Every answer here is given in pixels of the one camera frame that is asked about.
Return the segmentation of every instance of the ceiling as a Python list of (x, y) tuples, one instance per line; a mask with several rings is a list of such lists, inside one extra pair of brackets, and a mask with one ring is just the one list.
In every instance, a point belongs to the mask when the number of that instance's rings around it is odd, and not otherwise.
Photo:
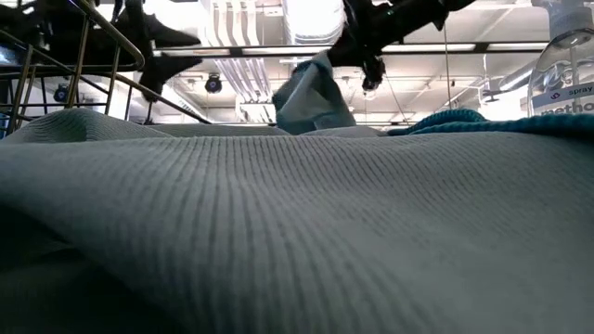
[[(102, 1), (99, 12), (110, 18), (110, 1)], [(287, 27), (283, 19), (281, 0), (257, 0), (257, 35), (262, 45), (286, 45)], [(200, 36), (205, 22), (198, 19), (200, 4), (196, 1), (147, 0), (146, 11), (170, 28)], [(308, 21), (320, 21), (326, 13), (312, 8)], [(459, 11), (450, 13), (445, 29), (438, 32), (427, 25), (411, 33), (405, 43), (449, 43), (547, 41), (549, 23), (545, 9), (532, 7), (527, 0), (478, 0)], [(369, 98), (361, 89), (362, 71), (357, 68), (335, 69), (333, 76), (344, 99), (359, 122), (419, 121), (437, 110), (468, 107), (484, 111), (491, 119), (518, 119), (526, 115), (523, 107), (525, 88), (518, 93), (502, 96), (497, 103), (487, 105), (481, 97), (485, 88), (497, 88), (497, 81), (536, 59), (538, 54), (473, 54), (386, 56), (387, 79)], [(278, 89), (291, 76), (294, 63), (289, 58), (264, 58), (265, 72), (271, 88)], [(237, 95), (222, 75), (223, 90), (208, 94), (204, 88), (209, 73), (219, 73), (215, 62), (206, 59), (199, 66), (179, 73), (168, 83), (168, 94), (183, 98), (196, 111), (215, 122), (240, 122), (236, 113)], [(130, 73), (138, 78), (138, 73)], [(120, 90), (117, 101), (125, 101), (127, 90)], [(84, 88), (82, 92), (92, 95)], [(134, 93), (133, 101), (140, 108), (130, 112), (131, 118), (146, 118), (147, 105)], [(185, 122), (181, 114), (163, 104), (152, 109), (155, 122)]]

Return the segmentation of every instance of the metal rod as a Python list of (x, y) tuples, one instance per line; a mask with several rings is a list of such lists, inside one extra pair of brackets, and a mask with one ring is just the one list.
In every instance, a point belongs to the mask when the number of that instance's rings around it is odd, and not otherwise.
[(115, 76), (118, 74), (118, 64), (120, 63), (120, 47), (116, 46), (115, 56), (113, 56), (113, 69), (111, 69), (110, 89), (108, 89), (108, 100), (105, 105), (105, 114), (110, 114), (111, 96), (113, 95), (113, 86), (115, 85)]
[(164, 98), (163, 96), (160, 96), (159, 94), (151, 91), (150, 89), (148, 89), (147, 87), (143, 86), (142, 84), (135, 83), (133, 80), (130, 80), (130, 79), (122, 76), (121, 74), (118, 74), (117, 75), (117, 79), (118, 79), (118, 81), (120, 81), (122, 83), (128, 84), (131, 87), (134, 87), (134, 89), (139, 90), (141, 93), (145, 93), (146, 95), (149, 95), (149, 96), (154, 96), (154, 98), (156, 98), (157, 101), (159, 101), (162, 104), (164, 104), (166, 106), (169, 106), (169, 107), (171, 107), (171, 108), (173, 108), (173, 109), (175, 109), (175, 110), (183, 113), (184, 115), (187, 115), (187, 116), (193, 118), (194, 120), (197, 120), (197, 121), (202, 122), (204, 124), (210, 124), (211, 123), (210, 121), (208, 121), (207, 119), (205, 119), (201, 115), (195, 114), (192, 111), (187, 111), (187, 110), (179, 107), (175, 103), (173, 103), (170, 100)]
[[(12, 110), (1, 110), (1, 109), (0, 109), (0, 114), (2, 114), (2, 115), (6, 115), (6, 116), (8, 116), (8, 117), (11, 117), (11, 113), (12, 113)], [(29, 120), (31, 117), (29, 117), (29, 116), (23, 116), (23, 115), (18, 115), (18, 114), (17, 114), (17, 118), (22, 118), (23, 120), (27, 121), (27, 120)]]
[[(10, 80), (0, 81), (0, 101), (2, 101), (3, 103), (7, 103), (9, 101), (8, 87), (10, 85), (12, 85), (12, 82)], [(4, 138), (5, 136), (5, 130), (8, 124), (8, 120), (10, 120), (10, 117), (4, 115), (0, 116), (0, 139)]]
[(130, 101), (132, 100), (132, 85), (128, 89), (128, 99), (126, 100), (126, 111), (123, 115), (123, 120), (128, 121), (128, 112), (130, 111)]
[(445, 75), (447, 75), (447, 101), (452, 109), (452, 91), (449, 82), (449, 55), (447, 54), (447, 23), (444, 23), (444, 45), (445, 45)]
[(150, 114), (152, 112), (152, 102), (148, 103), (148, 112), (147, 112), (147, 118), (145, 119), (145, 125), (149, 124), (150, 122)]
[(41, 78), (41, 95), (44, 101), (44, 115), (47, 115), (47, 96), (45, 95), (45, 78)]
[[(81, 103), (80, 104), (81, 107), (105, 107), (105, 102), (89, 102), (89, 103)], [(12, 104), (10, 103), (0, 103), (0, 107), (10, 107), (12, 106)], [(22, 107), (30, 107), (30, 108), (35, 108), (35, 107), (43, 107), (43, 106), (48, 106), (48, 107), (66, 107), (66, 103), (27, 103), (27, 104), (21, 104)]]
[[(530, 54), (541, 53), (547, 46), (543, 41), (526, 42), (459, 42), (449, 43), (447, 52), (450, 55), (482, 55), (482, 54)], [(201, 58), (279, 58), (279, 57), (312, 57), (328, 50), (332, 45), (250, 45), (250, 46), (214, 46), (196, 47), (180, 46), (158, 48), (155, 57), (161, 53), (169, 57), (201, 57)], [(384, 56), (426, 56), (443, 55), (445, 46), (436, 43), (418, 43), (406, 45), (388, 45), (381, 52)]]
[[(63, 76), (64, 72), (63, 71), (57, 71), (56, 67), (59, 67), (59, 65), (55, 65), (53, 66), (53, 70), (52, 71), (41, 71), (40, 69), (46, 69), (47, 65), (35, 65), (35, 67), (37, 68), (37, 78), (49, 78), (49, 77), (56, 77), (56, 76)], [(98, 72), (98, 73), (93, 73), (95, 75), (99, 75), (99, 76), (105, 76), (107, 77), (107, 74), (105, 72)], [(20, 76), (20, 71), (19, 72), (10, 72), (10, 73), (0, 73), (0, 78), (8, 78), (8, 79), (18, 79)], [(93, 83), (91, 80), (86, 79), (85, 77), (81, 77), (81, 81), (92, 86), (93, 88), (95, 88), (96, 90), (98, 90), (99, 92), (103, 93), (103, 94), (107, 94), (108, 90), (102, 88), (101, 86), (99, 86), (96, 83)]]
[[(6, 116), (10, 116), (10, 112), (9, 111), (2, 111), (0, 110), (0, 114), (6, 115)], [(17, 119), (23, 119), (27, 122), (30, 122), (34, 119), (35, 117), (30, 117), (30, 116), (24, 116), (24, 115), (17, 115)]]
[[(31, 71), (31, 79), (29, 79), (29, 84), (27, 84), (27, 93), (25, 93), (25, 100), (21, 104), (20, 115), (25, 115), (27, 112), (27, 103), (29, 103), (29, 97), (31, 96), (31, 91), (33, 89), (33, 81), (35, 80), (35, 67)], [(20, 129), (22, 125), (22, 119), (17, 120), (17, 129)]]
[(32, 55), (33, 46), (29, 45), (27, 47), (27, 55), (25, 56), (25, 61), (22, 65), (19, 83), (17, 84), (17, 93), (15, 94), (15, 99), (12, 103), (10, 120), (8, 121), (8, 130), (6, 131), (7, 135), (12, 134), (15, 130), (15, 125), (17, 125), (17, 115), (19, 114), (20, 98), (22, 97), (22, 90), (25, 88), (25, 80), (27, 80), (27, 74), (29, 73), (29, 67), (31, 66)]
[(15, 103), (15, 89), (12, 87), (12, 80), (8, 80), (8, 93), (10, 94), (10, 102)]
[(68, 109), (72, 108), (72, 105), (74, 104), (74, 93), (78, 92), (78, 82), (81, 79), (81, 73), (83, 72), (84, 51), (86, 49), (86, 37), (89, 35), (89, 26), (89, 18), (84, 15), (83, 35), (81, 36), (81, 43), (78, 47), (78, 60), (76, 62), (76, 68), (74, 68), (74, 75), (71, 77), (70, 87), (68, 87), (68, 98), (66, 99), (66, 103), (68, 104), (66, 108)]
[(75, 6), (79, 7), (85, 16), (92, 19), (101, 29), (103, 29), (111, 38), (116, 42), (116, 45), (120, 45), (135, 59), (136, 64), (134, 69), (129, 71), (138, 71), (145, 66), (145, 58), (138, 48), (130, 42), (119, 30), (117, 30), (108, 20), (103, 18), (101, 14), (93, 8), (91, 5), (92, 1), (87, 2), (86, 0), (71, 0)]
[(81, 107), (81, 95), (80, 92), (78, 91), (78, 87), (76, 89), (76, 108), (80, 108)]
[[(22, 42), (20, 39), (9, 34), (8, 32), (0, 30), (0, 35), (5, 36), (8, 40), (10, 40), (14, 44), (14, 46), (16, 46), (22, 50), (27, 50), (28, 44)], [(35, 48), (34, 52), (36, 55), (39, 55), (41, 58), (52, 63), (52, 65), (37, 65), (37, 68), (38, 68), (37, 75), (45, 74), (47, 72), (55, 73), (55, 75), (63, 75), (62, 72), (56, 71), (56, 67), (59, 67), (61, 70), (66, 71), (67, 73), (74, 73), (74, 69), (72, 68), (72, 66), (67, 66), (67, 65), (59, 62), (58, 60), (46, 55), (42, 50)], [(132, 65), (121, 65), (120, 68), (118, 69), (118, 71), (138, 71), (140, 69), (141, 68), (138, 67), (136, 64), (132, 64)], [(3, 72), (7, 72), (7, 71), (20, 72), (20, 65), (6, 65), (6, 66), (3, 65), (2, 70), (3, 70)], [(104, 73), (107, 71), (111, 71), (111, 65), (84, 65), (84, 74)]]

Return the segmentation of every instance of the teal fabric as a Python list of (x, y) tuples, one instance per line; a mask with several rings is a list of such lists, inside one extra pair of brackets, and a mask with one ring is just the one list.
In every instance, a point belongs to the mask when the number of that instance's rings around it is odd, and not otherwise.
[(272, 101), (278, 127), (292, 135), (356, 125), (324, 52), (300, 64)]
[(594, 114), (545, 115), (518, 121), (490, 122), (469, 109), (436, 113), (407, 129), (394, 129), (388, 135), (423, 135), (461, 132), (515, 132), (594, 138)]

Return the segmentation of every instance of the fluorescent light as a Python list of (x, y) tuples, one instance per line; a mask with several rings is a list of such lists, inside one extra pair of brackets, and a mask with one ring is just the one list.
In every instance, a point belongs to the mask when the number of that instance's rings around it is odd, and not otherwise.
[(488, 51), (515, 51), (515, 50), (543, 50), (547, 43), (493, 43), (487, 47)]
[(307, 60), (311, 60), (311, 57), (289, 58), (289, 59), (283, 58), (283, 59), (280, 59), (278, 62), (280, 64), (301, 64)]
[(517, 78), (515, 78), (514, 80), (508, 82), (508, 83), (504, 83), (502, 84), (499, 89), (501, 90), (509, 90), (511, 89), (513, 86), (515, 86), (516, 84), (519, 84), (520, 82), (526, 80), (526, 78), (528, 78), (530, 76), (532, 72), (530, 70), (526, 70), (524, 73), (520, 74)]
[(248, 56), (259, 55), (311, 55), (328, 50), (329, 45), (303, 45), (303, 46), (273, 46), (273, 47), (246, 47), (243, 54)]
[(171, 57), (229, 57), (231, 52), (227, 48), (213, 48), (213, 47), (193, 47), (193, 48), (164, 48), (155, 50), (153, 54), (159, 57), (161, 54), (166, 54)]
[[(454, 44), (448, 45), (447, 51), (472, 51), (474, 44)], [(446, 45), (388, 45), (383, 48), (383, 52), (445, 52)]]

